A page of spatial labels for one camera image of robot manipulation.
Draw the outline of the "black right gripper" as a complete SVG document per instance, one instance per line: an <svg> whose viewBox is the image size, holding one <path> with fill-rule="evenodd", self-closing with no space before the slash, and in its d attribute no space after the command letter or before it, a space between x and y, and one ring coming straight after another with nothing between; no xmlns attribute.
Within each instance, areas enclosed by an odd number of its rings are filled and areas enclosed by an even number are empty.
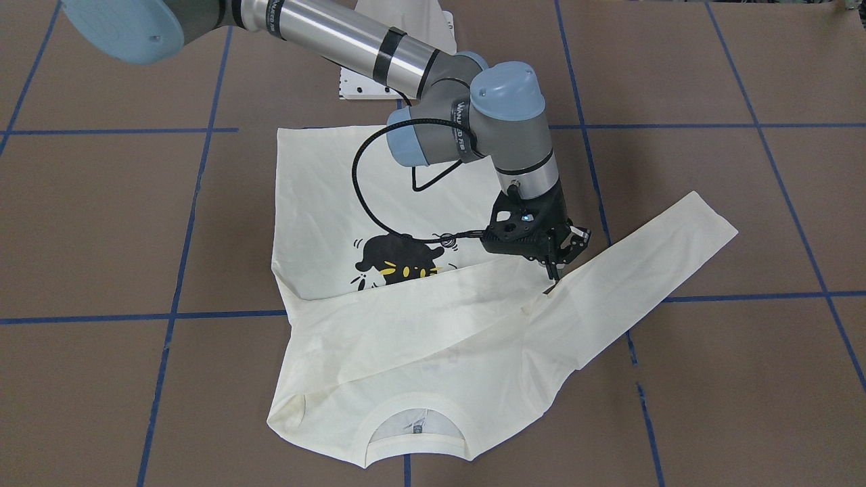
<svg viewBox="0 0 866 487"><path fill-rule="evenodd" d="M516 183L495 200L480 243L486 252L542 261L547 276L560 280L559 264L572 262L589 246L591 231L573 226L560 183L537 198L522 198Z"/></svg>

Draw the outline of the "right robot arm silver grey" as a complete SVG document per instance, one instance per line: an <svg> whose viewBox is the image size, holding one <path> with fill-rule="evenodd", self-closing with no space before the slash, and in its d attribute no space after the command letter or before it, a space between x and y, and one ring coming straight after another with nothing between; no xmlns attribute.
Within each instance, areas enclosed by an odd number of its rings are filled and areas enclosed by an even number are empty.
<svg viewBox="0 0 866 487"><path fill-rule="evenodd" d="M360 206L393 243L418 248L478 239L488 253L538 262L553 281L587 249L591 232L567 216L545 99L524 62L488 66L476 53L446 53L332 1L63 1L61 7L90 44L128 64L155 64L210 31L235 26L291 41L414 97L414 105L392 113L384 129L362 142L350 170ZM358 167L383 136L396 162L411 168L448 162L457 170L491 158L501 190L489 224L419 239L380 221L362 195Z"/></svg>

